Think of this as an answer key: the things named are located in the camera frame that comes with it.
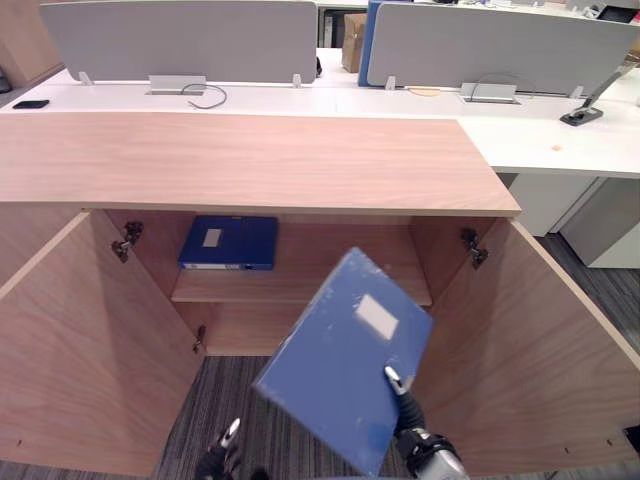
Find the white label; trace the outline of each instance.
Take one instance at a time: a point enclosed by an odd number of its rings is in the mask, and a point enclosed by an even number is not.
[[[204,242],[202,242],[203,247],[217,247],[218,241],[220,240],[220,234],[222,230],[219,228],[210,228],[207,230],[206,235],[204,236]]]
[[[356,315],[368,323],[385,340],[391,340],[398,326],[398,319],[366,293],[356,309]]]
[[[224,263],[185,263],[184,268],[190,270],[240,270],[240,265],[225,265]]]

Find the wood grain surface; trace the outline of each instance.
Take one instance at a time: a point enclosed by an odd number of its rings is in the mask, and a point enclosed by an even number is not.
[[[75,207],[0,206],[0,286],[78,212]]]
[[[433,306],[413,386],[429,428],[472,476],[637,458],[640,356],[517,222],[497,220],[478,270]]]
[[[472,228],[478,238],[487,232],[494,218],[485,217],[414,217],[410,231],[427,277],[431,299],[437,298],[449,286],[451,280],[465,262],[471,262],[471,254],[461,239],[463,228]]]
[[[195,213],[109,210],[107,214],[121,234],[127,222],[139,221],[144,224],[142,236],[133,249],[162,293],[167,298],[171,297],[180,274],[178,257],[191,230]]]
[[[271,213],[519,212],[453,120],[38,112],[2,115],[0,131],[0,202]]]
[[[307,303],[359,247],[420,305],[431,296],[405,225],[280,224],[273,271],[183,270],[174,302]]]
[[[147,476],[202,356],[104,212],[68,226],[0,289],[0,457]]]
[[[216,314],[209,317],[203,342],[207,354],[271,356],[305,307],[276,303],[215,304]]]
[[[40,17],[40,3],[0,1],[0,66],[14,88],[33,84],[62,66],[58,48]]]

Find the cabinet hinge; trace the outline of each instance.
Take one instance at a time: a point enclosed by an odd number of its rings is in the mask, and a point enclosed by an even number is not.
[[[471,265],[477,270],[487,259],[489,252],[485,248],[478,248],[478,233],[473,228],[463,228],[460,238],[471,253]]]
[[[144,224],[142,222],[127,222],[122,229],[122,236],[124,237],[124,240],[116,240],[111,243],[111,251],[116,254],[122,263],[129,260],[129,248],[140,240],[143,230]]]
[[[204,336],[207,333],[207,327],[204,325],[200,325],[198,327],[198,331],[196,332],[196,341],[193,342],[193,353],[198,353],[200,351],[200,347],[202,346],[202,342],[204,341]]]

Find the wooden cabinet top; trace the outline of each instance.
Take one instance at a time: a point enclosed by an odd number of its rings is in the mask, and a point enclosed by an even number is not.
[[[0,202],[253,212],[514,216],[453,120],[0,116]]]

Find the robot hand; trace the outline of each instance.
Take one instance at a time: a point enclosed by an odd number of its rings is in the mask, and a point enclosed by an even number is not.
[[[444,436],[426,431],[422,409],[398,373],[386,366],[384,374],[399,410],[394,431],[396,447],[411,475],[420,480],[468,480],[453,445]]]
[[[212,444],[207,453],[198,461],[195,480],[233,480],[231,474],[240,465],[240,459],[233,461],[233,455],[237,447],[229,448],[233,441],[240,419],[236,418],[231,426],[224,432],[216,444]]]

